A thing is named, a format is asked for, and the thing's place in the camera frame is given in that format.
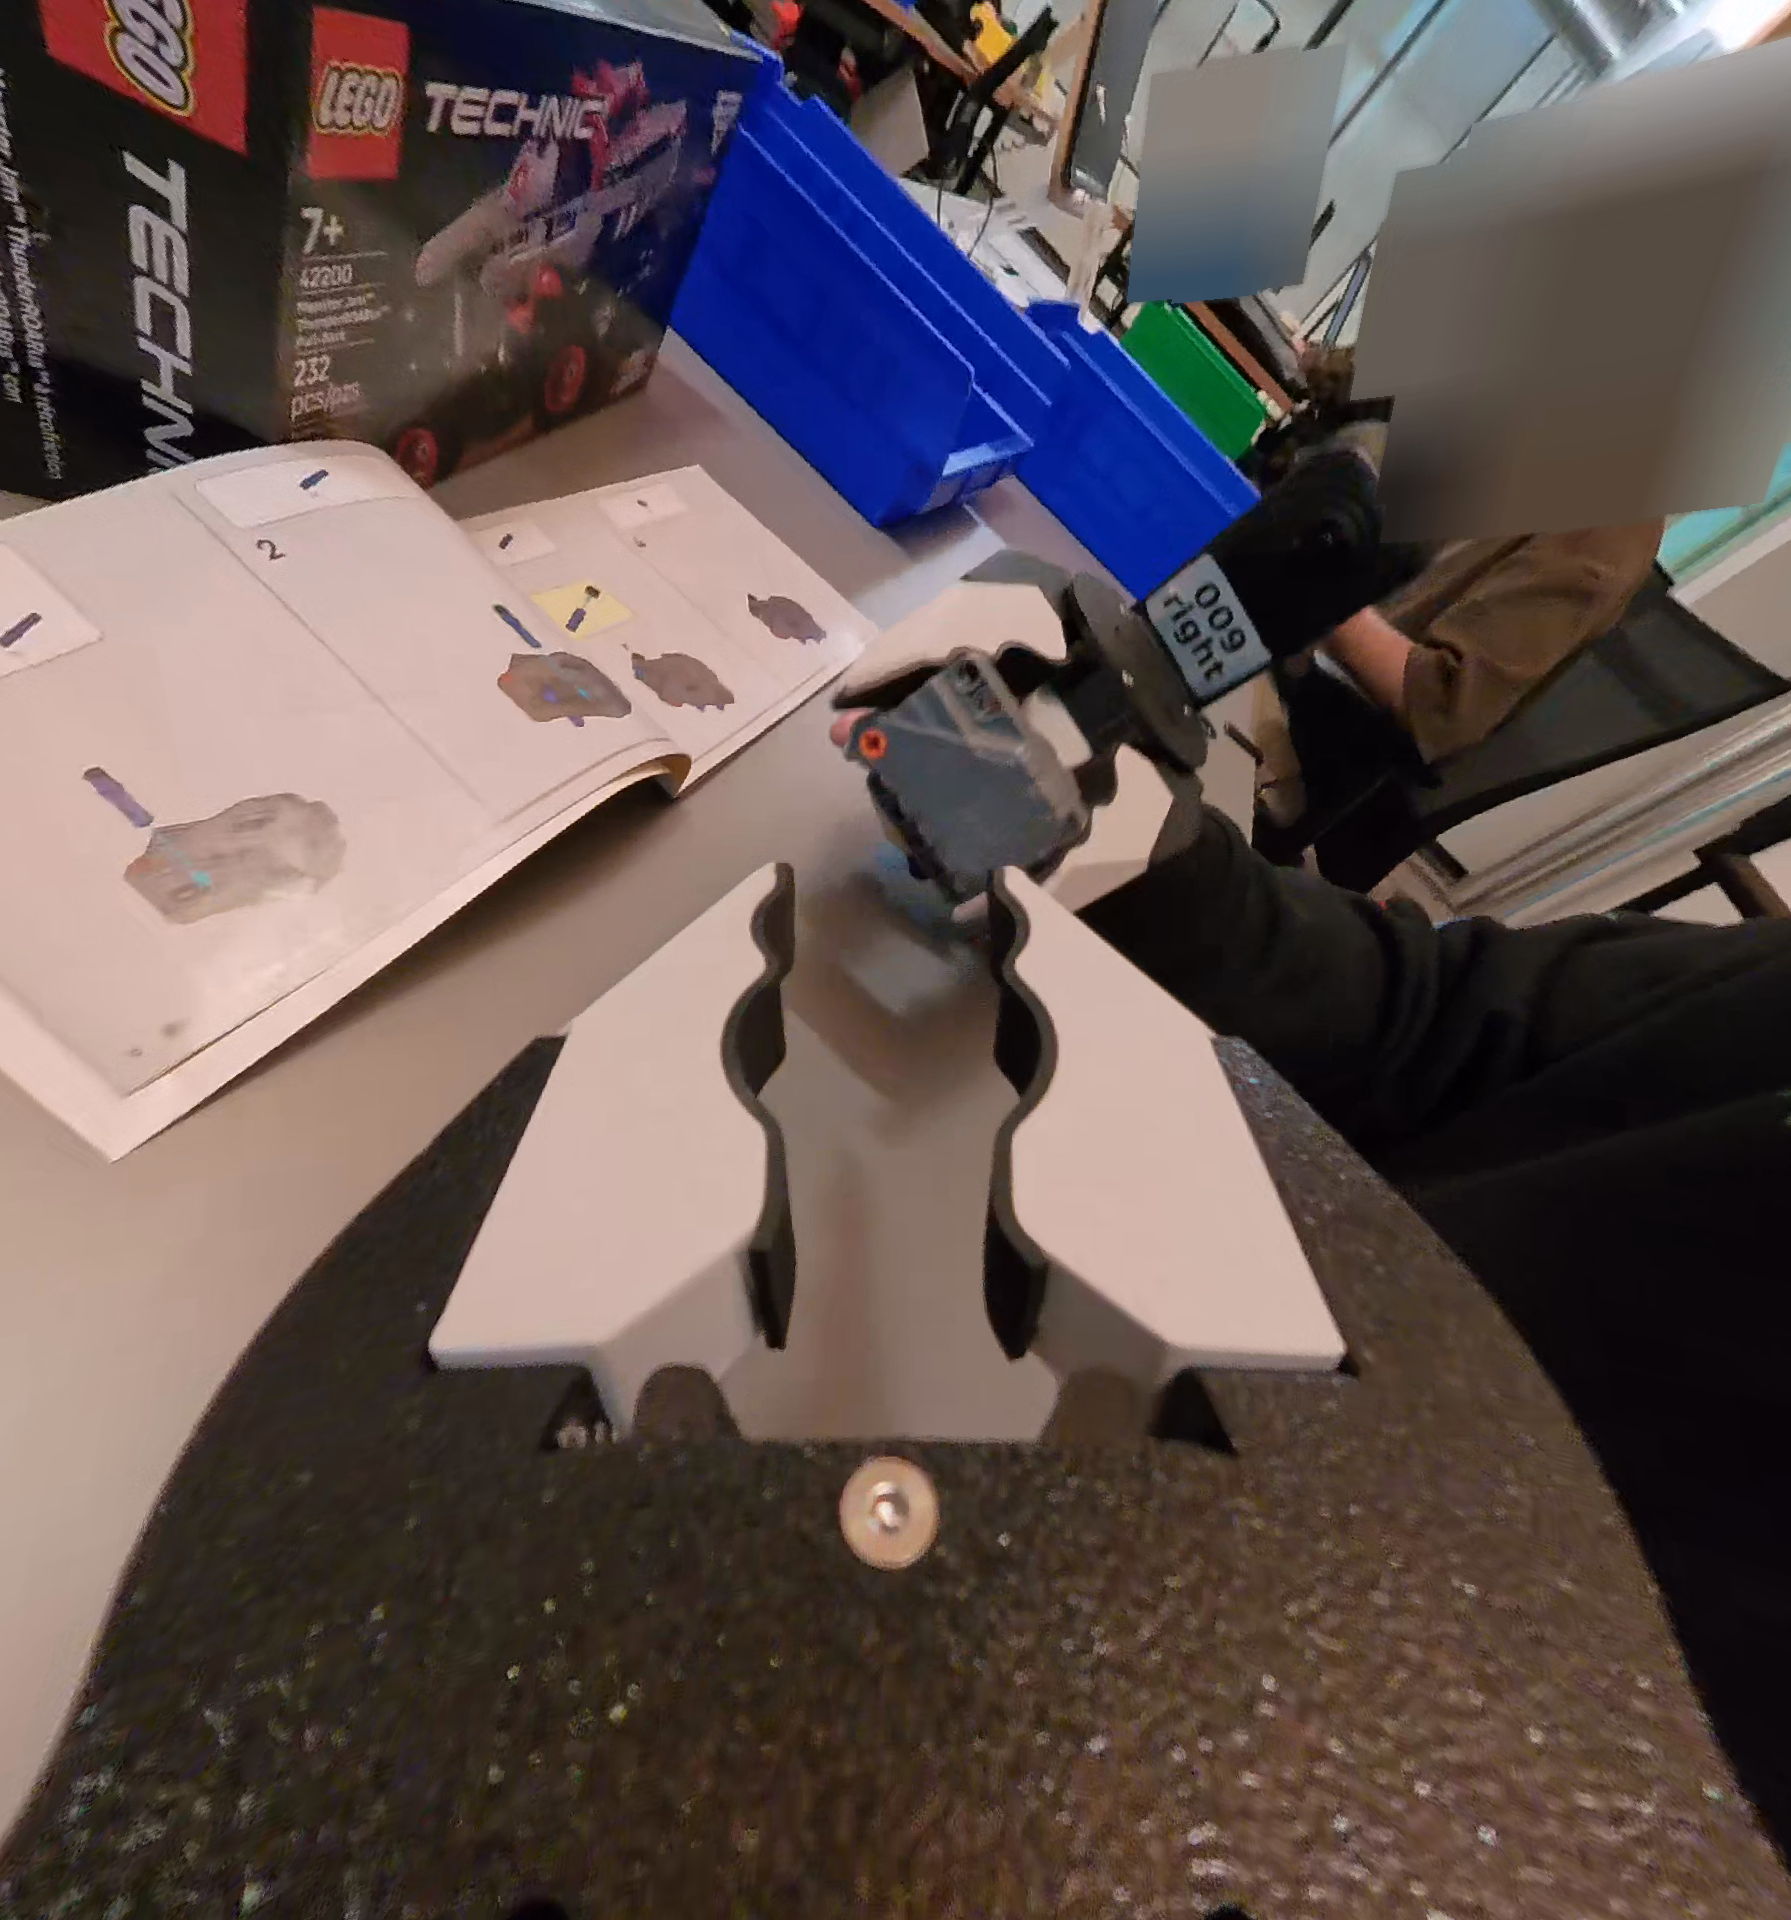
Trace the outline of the computer monitor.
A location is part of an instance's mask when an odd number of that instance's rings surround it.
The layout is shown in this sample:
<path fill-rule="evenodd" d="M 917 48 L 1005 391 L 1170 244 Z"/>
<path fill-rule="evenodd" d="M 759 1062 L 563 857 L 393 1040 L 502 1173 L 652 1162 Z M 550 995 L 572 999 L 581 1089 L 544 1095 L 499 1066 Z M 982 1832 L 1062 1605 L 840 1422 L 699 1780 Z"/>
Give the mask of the computer monitor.
<path fill-rule="evenodd" d="M 1108 205 L 1122 138 L 1165 2 L 1089 2 L 1074 23 L 1074 58 L 1053 144 L 1049 197 L 1064 213 Z"/>

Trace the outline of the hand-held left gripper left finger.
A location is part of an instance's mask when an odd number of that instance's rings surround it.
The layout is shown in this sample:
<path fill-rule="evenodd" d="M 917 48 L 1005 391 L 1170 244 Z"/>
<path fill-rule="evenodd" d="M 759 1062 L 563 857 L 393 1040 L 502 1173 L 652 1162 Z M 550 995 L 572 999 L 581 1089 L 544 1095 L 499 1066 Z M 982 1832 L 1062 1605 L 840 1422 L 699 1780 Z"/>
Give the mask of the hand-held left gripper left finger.
<path fill-rule="evenodd" d="M 427 1336 L 439 1371 L 585 1371 L 630 1423 L 665 1369 L 787 1350 L 797 1249 L 782 1126 L 794 874 L 744 876 L 565 1030 Z"/>

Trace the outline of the background wooden table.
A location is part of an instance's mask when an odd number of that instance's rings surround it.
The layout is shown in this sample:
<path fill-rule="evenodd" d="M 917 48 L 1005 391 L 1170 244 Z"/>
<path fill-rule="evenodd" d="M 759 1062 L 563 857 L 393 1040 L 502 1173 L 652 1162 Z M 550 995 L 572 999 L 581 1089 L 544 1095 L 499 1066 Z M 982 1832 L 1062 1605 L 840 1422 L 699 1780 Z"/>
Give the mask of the background wooden table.
<path fill-rule="evenodd" d="M 996 198 L 1004 137 L 1053 133 L 1051 69 L 1069 40 L 1043 8 L 1001 5 L 745 2 L 742 25 L 895 177 Z"/>

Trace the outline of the person's right forearm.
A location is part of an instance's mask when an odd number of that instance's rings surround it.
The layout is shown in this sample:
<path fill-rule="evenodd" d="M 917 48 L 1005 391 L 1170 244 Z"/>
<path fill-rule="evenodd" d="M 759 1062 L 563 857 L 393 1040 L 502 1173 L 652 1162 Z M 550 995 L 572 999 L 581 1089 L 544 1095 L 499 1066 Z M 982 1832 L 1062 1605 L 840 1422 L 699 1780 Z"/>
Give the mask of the person's right forearm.
<path fill-rule="evenodd" d="M 1791 920 L 1435 924 L 1205 812 L 1083 923 L 1397 1187 L 1791 1184 Z"/>

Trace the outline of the person's black clothing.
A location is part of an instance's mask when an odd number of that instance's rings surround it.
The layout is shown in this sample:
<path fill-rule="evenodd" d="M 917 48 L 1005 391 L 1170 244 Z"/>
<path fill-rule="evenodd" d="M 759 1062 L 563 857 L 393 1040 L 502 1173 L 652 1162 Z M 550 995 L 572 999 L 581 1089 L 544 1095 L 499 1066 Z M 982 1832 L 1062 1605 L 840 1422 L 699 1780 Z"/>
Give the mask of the person's black clothing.
<path fill-rule="evenodd" d="M 1791 1040 L 1602 1045 L 1374 1159 L 1562 1393 L 1791 1867 Z"/>

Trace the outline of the open instruction booklet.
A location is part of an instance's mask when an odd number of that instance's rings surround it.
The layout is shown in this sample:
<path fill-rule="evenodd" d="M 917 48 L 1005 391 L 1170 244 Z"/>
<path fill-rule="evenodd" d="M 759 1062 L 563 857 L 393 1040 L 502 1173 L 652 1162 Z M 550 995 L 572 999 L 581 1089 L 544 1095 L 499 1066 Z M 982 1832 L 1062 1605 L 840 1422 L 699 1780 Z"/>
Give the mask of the open instruction booklet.
<path fill-rule="evenodd" d="M 0 521 L 0 1073 L 123 1159 L 876 635 L 696 466 L 458 523 L 312 442 Z"/>

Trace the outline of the green storage bin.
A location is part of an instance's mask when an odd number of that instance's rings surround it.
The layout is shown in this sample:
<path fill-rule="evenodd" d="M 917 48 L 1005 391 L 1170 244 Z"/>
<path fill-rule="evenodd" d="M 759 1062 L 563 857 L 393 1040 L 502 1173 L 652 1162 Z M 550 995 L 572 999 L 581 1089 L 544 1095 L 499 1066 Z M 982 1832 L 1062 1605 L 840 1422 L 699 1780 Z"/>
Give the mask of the green storage bin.
<path fill-rule="evenodd" d="M 1122 347 L 1204 435 L 1243 465 L 1264 433 L 1300 405 L 1298 375 L 1232 301 L 1141 301 Z"/>

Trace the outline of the black toy set box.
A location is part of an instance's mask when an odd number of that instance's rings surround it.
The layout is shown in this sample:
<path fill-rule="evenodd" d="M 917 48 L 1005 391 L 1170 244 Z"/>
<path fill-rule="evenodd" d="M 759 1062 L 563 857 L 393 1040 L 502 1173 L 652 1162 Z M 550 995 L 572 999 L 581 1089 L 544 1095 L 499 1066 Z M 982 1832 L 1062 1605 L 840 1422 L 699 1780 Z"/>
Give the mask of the black toy set box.
<path fill-rule="evenodd" d="M 0 2 L 0 493 L 613 407 L 778 77 L 707 5 Z"/>

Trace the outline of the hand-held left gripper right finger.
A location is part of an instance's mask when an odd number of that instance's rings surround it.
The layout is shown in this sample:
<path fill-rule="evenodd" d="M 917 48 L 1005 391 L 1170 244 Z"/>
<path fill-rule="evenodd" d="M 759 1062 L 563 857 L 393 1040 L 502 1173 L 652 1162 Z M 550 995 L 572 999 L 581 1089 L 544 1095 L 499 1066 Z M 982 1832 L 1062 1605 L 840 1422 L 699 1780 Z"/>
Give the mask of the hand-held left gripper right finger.
<path fill-rule="evenodd" d="M 989 886 L 996 1140 L 982 1305 L 1051 1371 L 1329 1375 L 1347 1342 L 1211 1030 L 1031 876 Z"/>

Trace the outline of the blue storage bin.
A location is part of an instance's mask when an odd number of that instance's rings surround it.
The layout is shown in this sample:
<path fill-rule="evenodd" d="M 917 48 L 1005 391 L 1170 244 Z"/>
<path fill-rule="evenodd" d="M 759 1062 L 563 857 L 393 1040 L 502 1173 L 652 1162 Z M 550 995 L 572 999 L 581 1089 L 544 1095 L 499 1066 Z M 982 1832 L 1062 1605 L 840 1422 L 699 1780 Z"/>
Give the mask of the blue storage bin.
<path fill-rule="evenodd" d="M 1066 364 L 1016 475 L 1106 573 L 1148 597 L 1261 495 L 1119 340 L 1064 301 L 1027 317 Z"/>
<path fill-rule="evenodd" d="M 981 397 L 1038 440 L 1069 364 L 821 101 L 757 93 L 742 133 L 968 364 Z"/>
<path fill-rule="evenodd" d="M 674 328 L 879 528 L 985 491 L 1034 443 L 742 128 Z"/>

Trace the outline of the grey toy motor block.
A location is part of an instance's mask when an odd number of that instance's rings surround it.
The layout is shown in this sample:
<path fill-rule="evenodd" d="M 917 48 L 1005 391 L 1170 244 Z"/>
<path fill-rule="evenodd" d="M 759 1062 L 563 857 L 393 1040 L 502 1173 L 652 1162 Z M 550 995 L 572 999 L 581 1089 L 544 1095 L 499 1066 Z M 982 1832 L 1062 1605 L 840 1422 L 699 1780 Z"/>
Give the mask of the grey toy motor block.
<path fill-rule="evenodd" d="M 1089 829 L 1075 773 L 997 662 L 968 648 L 894 705 L 860 714 L 847 755 L 910 874 L 956 908 L 1007 868 L 1051 872 Z"/>

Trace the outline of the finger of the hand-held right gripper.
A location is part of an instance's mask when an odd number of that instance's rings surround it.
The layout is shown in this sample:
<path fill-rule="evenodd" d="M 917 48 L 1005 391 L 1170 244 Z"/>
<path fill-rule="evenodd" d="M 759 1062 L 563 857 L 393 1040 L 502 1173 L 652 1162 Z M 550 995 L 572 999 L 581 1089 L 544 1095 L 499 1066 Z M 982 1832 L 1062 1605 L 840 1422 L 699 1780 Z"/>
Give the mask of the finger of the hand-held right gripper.
<path fill-rule="evenodd" d="M 1121 892 L 1202 836 L 1205 797 L 1196 773 L 1154 762 L 1108 762 L 1106 768 L 1106 797 L 1094 806 L 1083 840 L 1049 879 L 1051 897 L 1067 910 Z"/>
<path fill-rule="evenodd" d="M 833 707 L 890 707 L 956 651 L 999 661 L 1011 692 L 1040 682 L 1071 650 L 1066 597 L 1071 569 L 1024 550 L 1001 550 L 872 639 L 833 688 Z"/>

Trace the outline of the black office chair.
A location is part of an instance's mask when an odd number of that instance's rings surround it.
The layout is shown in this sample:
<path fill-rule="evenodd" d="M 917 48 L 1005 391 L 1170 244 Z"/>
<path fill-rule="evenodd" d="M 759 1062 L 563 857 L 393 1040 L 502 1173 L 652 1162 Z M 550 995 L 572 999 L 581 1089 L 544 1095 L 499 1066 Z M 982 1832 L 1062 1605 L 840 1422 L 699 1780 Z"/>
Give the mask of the black office chair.
<path fill-rule="evenodd" d="M 1619 624 L 1561 664 L 1479 745 L 1424 762 L 1396 721 L 1318 664 L 1278 677 L 1300 805 L 1276 825 L 1260 798 L 1253 845 L 1370 890 L 1441 836 L 1503 805 L 1635 759 L 1791 694 L 1674 594 L 1656 563 Z"/>

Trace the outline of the grey desk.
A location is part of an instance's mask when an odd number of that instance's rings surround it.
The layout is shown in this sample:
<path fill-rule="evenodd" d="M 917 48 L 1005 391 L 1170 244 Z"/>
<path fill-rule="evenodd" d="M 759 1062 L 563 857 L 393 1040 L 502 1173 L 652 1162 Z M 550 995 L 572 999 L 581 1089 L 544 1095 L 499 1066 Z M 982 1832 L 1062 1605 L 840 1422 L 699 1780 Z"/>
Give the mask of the grey desk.
<path fill-rule="evenodd" d="M 326 1022 L 121 1164 L 0 1077 L 0 1847 L 153 1504 L 305 1268 L 522 1048 L 772 861 L 797 876 L 787 1354 L 724 1382 L 770 1436 L 1031 1438 L 981 1229 L 1010 1088 L 985 959 L 883 897 L 860 773 L 812 700 L 680 801 L 604 805 Z"/>

